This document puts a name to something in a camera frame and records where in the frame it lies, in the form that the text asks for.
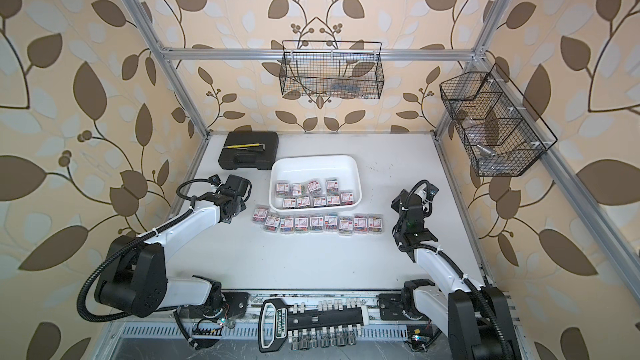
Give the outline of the paper clip box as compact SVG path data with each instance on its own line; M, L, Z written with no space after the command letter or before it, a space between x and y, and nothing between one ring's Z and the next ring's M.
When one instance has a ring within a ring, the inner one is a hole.
M353 232L360 234L368 233L368 215L355 214L353 216Z
M370 214L367 216L368 232L380 234L384 230L383 216L379 214Z
M252 221L257 225L264 225L269 215L269 207L257 205L253 210Z
M295 233L307 233L309 231L309 217L296 216L294 218L294 231Z
M263 224L263 230L270 233L276 233L281 223L280 215L277 213L269 213Z
M336 214L325 214L324 218L324 231L330 233L336 233L339 229L339 216Z
M350 216L340 216L338 218L338 234L341 236L353 235L353 218Z
M309 218L309 231L311 233L321 233L324 231L324 216L311 215Z
M294 233L295 232L295 218L282 217L279 225L280 233Z

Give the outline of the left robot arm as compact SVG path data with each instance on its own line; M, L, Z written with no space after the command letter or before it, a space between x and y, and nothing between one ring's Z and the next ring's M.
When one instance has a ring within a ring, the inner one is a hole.
M188 203L187 210L160 226L136 237L121 236L112 241L108 256L80 288L76 310L90 323L110 323L123 318L170 311L178 330L194 350L205 347L185 328L180 312L192 307L203 318L226 318L230 306L219 281L193 275L170 278L168 260L200 233L220 223L231 223L247 207L252 183L237 175L222 181L218 175L205 179L210 190L188 196L180 184L176 195Z

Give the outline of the white plastic tray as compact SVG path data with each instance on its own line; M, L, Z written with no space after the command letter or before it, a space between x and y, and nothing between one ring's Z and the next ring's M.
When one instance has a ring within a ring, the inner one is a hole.
M283 158L273 165L268 204L282 214L312 211L315 197L329 198L348 193L349 202L341 199L324 210L347 211L360 205L362 184L356 160L348 155L321 155Z

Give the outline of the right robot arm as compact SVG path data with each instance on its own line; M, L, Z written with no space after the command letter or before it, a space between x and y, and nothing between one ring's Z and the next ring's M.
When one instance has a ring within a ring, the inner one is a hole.
M403 287L404 312L428 318L448 338L454 359L521 359L504 293L473 279L438 245L425 226L438 188L422 179L392 201L398 214L392 235L400 252L424 270L425 280Z

